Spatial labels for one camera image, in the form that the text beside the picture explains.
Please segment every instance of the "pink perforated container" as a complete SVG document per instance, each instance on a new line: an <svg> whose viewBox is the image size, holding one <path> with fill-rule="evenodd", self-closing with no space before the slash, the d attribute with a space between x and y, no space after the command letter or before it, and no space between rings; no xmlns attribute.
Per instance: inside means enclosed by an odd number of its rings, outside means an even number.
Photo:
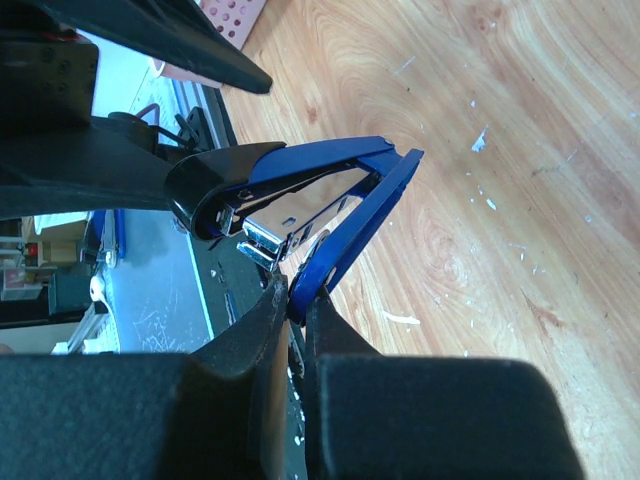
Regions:
<svg viewBox="0 0 640 480"><path fill-rule="evenodd" d="M241 49L247 41L267 0L200 0L197 2L204 14L229 42ZM220 87L220 82L196 75L161 60L150 58L151 71L157 76L175 80L197 82L210 87Z"/></svg>

